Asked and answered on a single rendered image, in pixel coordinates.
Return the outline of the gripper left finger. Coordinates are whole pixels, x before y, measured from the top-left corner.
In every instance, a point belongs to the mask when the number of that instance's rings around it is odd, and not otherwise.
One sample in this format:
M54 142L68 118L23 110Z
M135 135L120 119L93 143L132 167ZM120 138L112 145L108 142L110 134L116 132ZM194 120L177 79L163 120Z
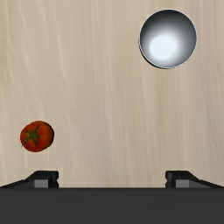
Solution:
M3 185L3 188L58 188L58 179L58 171L35 171L28 178Z

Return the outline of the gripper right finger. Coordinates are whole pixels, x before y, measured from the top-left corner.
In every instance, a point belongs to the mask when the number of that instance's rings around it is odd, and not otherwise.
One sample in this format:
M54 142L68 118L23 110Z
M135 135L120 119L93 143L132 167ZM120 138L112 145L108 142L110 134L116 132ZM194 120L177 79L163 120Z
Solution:
M221 188L221 185L196 178L189 171L166 171L166 188Z

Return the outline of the red tomato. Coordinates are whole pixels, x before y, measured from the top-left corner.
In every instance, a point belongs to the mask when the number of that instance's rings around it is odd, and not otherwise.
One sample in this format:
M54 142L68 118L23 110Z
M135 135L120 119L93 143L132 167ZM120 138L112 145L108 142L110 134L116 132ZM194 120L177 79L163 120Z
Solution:
M26 125L20 132L21 146L29 152L41 152L53 143L54 130L50 124L35 121Z

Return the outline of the grey metal bowl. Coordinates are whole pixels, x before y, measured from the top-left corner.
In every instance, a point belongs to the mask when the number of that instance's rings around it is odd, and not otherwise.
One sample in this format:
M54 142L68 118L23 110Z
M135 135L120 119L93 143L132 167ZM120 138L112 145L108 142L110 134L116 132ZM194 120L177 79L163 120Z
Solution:
M183 12L163 9L150 15L138 37L145 60L161 69L185 64L195 52L198 33L193 21Z

